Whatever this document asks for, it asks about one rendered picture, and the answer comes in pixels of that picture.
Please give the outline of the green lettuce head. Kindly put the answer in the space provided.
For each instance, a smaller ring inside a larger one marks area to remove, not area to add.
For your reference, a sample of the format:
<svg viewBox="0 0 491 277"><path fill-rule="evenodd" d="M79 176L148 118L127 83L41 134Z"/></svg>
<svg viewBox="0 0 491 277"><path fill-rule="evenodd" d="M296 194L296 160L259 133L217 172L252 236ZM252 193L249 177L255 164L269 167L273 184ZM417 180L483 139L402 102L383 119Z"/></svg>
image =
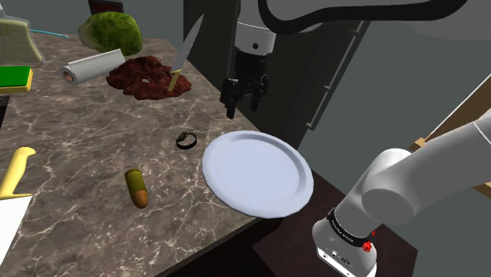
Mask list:
<svg viewBox="0 0 491 277"><path fill-rule="evenodd" d="M120 49L124 56L131 56L142 50L139 26L126 13L96 13L79 26L78 36L84 46L100 53Z"/></svg>

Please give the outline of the dark red crumpled cloth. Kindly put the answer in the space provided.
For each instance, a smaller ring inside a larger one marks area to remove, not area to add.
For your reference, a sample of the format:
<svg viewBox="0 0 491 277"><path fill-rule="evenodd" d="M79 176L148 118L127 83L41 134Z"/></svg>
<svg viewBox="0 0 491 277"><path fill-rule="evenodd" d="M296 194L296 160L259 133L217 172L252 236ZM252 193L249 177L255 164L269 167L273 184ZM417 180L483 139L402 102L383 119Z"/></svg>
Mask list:
<svg viewBox="0 0 491 277"><path fill-rule="evenodd" d="M184 76L179 76L173 89L168 90L173 77L170 71L169 66L161 64L154 56L137 57L113 69L106 81L137 100L174 98L191 90L191 83Z"/></svg>

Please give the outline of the green and yellow sponge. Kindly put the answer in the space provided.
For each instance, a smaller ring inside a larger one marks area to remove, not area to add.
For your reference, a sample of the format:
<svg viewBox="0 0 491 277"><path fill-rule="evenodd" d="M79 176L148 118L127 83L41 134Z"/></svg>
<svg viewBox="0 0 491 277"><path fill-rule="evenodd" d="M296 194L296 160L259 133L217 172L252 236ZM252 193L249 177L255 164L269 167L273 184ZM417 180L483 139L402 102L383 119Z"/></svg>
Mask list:
<svg viewBox="0 0 491 277"><path fill-rule="evenodd" d="M29 92L32 77L30 66L0 66L0 94Z"/></svg>

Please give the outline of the thin blue stick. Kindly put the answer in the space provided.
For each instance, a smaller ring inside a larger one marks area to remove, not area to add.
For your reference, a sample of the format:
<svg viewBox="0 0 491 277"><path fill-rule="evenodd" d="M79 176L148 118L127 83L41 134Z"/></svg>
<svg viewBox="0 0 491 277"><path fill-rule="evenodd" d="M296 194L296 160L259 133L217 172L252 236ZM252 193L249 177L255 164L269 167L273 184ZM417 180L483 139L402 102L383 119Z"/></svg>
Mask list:
<svg viewBox="0 0 491 277"><path fill-rule="evenodd" d="M43 31L43 30L36 30L36 29L30 29L30 31L31 32L34 32L34 33L45 34L45 35L53 35L53 36L61 37L61 38L64 38L64 39L69 39L69 37L67 35L62 35L62 34L51 32L51 31Z"/></svg>

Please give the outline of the clear container with yellow content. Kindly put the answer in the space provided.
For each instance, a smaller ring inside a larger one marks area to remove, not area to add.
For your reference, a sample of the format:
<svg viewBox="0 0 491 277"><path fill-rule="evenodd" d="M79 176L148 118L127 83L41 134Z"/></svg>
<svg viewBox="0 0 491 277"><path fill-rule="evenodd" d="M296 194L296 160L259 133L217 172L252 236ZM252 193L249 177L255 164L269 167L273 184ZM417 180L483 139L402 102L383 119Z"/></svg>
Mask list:
<svg viewBox="0 0 491 277"><path fill-rule="evenodd" d="M0 5L0 65L43 63L28 20L13 17Z"/></svg>

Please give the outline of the white round plate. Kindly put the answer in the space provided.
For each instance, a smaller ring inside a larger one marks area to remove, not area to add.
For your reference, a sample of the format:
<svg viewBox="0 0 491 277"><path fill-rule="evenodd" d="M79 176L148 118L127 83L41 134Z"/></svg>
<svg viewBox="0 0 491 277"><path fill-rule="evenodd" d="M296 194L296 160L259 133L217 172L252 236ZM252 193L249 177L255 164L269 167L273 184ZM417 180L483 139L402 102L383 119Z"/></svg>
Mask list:
<svg viewBox="0 0 491 277"><path fill-rule="evenodd" d="M201 168L215 196L247 216L287 217L313 194L306 160L288 143L259 131L232 131L214 139Z"/></svg>

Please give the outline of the wooden furniture piece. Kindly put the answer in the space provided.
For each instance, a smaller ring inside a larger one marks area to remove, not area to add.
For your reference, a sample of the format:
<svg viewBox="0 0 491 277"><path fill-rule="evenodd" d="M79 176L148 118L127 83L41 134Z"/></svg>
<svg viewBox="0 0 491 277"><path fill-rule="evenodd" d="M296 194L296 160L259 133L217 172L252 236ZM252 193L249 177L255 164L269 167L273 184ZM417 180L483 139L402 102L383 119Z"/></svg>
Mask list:
<svg viewBox="0 0 491 277"><path fill-rule="evenodd" d="M491 73L426 138L418 138L409 149L416 151L428 141L477 120L490 108Z"/></svg>

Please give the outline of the white paper towel roll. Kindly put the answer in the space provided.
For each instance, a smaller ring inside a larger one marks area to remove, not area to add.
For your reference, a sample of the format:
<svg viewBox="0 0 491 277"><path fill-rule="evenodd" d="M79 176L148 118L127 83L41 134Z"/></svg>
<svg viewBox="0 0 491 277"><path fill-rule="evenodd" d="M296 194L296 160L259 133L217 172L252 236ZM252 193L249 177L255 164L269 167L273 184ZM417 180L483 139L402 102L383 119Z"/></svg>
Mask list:
<svg viewBox="0 0 491 277"><path fill-rule="evenodd" d="M106 76L125 61L121 50L117 49L70 61L60 68L60 74L66 83L79 85L99 76Z"/></svg>

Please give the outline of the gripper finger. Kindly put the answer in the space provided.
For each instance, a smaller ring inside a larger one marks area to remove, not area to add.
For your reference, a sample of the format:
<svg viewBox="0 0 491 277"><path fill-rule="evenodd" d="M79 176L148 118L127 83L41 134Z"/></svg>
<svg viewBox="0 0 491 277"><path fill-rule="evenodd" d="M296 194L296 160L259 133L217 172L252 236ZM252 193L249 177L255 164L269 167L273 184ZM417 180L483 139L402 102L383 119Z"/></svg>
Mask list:
<svg viewBox="0 0 491 277"><path fill-rule="evenodd" d="M224 104L227 112L227 118L234 119L236 105L242 98L239 81L237 79L227 78L223 81L220 101Z"/></svg>
<svg viewBox="0 0 491 277"><path fill-rule="evenodd" d="M267 94L269 75L263 74L260 78L253 81L253 92L251 96L250 108L257 111L260 100Z"/></svg>

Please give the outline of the dark reddish framed panel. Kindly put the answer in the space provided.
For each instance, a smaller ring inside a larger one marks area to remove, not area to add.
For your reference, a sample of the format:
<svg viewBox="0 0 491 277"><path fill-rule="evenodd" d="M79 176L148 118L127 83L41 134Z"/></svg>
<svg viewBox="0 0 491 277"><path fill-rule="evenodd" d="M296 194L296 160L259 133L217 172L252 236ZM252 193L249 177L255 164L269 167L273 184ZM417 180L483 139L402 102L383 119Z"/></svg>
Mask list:
<svg viewBox="0 0 491 277"><path fill-rule="evenodd" d="M118 12L124 13L124 4L121 0L88 0L90 13Z"/></svg>

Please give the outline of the olive and orange capsule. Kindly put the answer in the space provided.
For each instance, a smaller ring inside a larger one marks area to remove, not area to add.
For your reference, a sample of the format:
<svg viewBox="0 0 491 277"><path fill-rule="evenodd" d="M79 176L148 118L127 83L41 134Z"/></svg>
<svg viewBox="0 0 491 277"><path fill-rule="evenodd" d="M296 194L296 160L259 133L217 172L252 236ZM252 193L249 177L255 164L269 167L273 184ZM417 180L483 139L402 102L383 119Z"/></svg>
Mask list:
<svg viewBox="0 0 491 277"><path fill-rule="evenodd" d="M148 193L146 185L139 169L129 169L124 173L128 192L135 207L144 209L148 205Z"/></svg>

